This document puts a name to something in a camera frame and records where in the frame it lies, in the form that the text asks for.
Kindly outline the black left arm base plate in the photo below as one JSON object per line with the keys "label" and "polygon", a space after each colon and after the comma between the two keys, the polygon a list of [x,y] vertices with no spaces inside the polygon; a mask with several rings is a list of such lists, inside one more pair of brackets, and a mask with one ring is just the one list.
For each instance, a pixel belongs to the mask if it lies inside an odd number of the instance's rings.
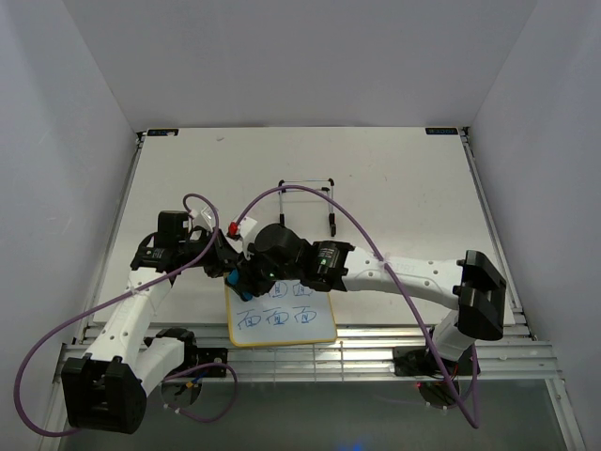
{"label": "black left arm base plate", "polygon": [[228,370],[224,367],[228,363],[227,348],[197,348],[193,352],[194,366],[201,365],[192,373],[194,379],[225,378]]}

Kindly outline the blue whiteboard eraser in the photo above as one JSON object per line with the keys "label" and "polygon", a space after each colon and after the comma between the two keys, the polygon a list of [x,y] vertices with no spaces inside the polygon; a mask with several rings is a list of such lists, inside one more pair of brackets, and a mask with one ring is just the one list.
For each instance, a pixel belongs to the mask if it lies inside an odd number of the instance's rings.
{"label": "blue whiteboard eraser", "polygon": [[233,290],[243,302],[250,301],[254,296],[249,289],[247,280],[238,270],[233,270],[225,277],[225,284]]}

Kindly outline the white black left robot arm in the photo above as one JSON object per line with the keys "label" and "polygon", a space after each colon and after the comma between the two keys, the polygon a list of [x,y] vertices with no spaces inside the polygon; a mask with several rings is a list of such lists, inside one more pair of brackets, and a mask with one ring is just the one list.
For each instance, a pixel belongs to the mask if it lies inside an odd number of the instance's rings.
{"label": "white black left robot arm", "polygon": [[160,212],[156,231],[138,244],[124,299],[84,354],[62,367],[72,427],[132,434],[144,419],[148,396],[165,379],[226,375],[225,350],[198,348],[193,332],[146,332],[183,271],[201,268],[220,278],[237,258],[219,228],[207,229],[185,211]]}

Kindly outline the yellow framed small whiteboard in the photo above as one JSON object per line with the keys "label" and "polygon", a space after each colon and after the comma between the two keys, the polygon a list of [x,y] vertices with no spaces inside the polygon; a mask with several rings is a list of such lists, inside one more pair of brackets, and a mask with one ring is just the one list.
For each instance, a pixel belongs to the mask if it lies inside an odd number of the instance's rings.
{"label": "yellow framed small whiteboard", "polygon": [[278,281],[270,292],[244,302],[225,290],[229,339],[238,348],[330,343],[337,328],[330,295],[298,281]]}

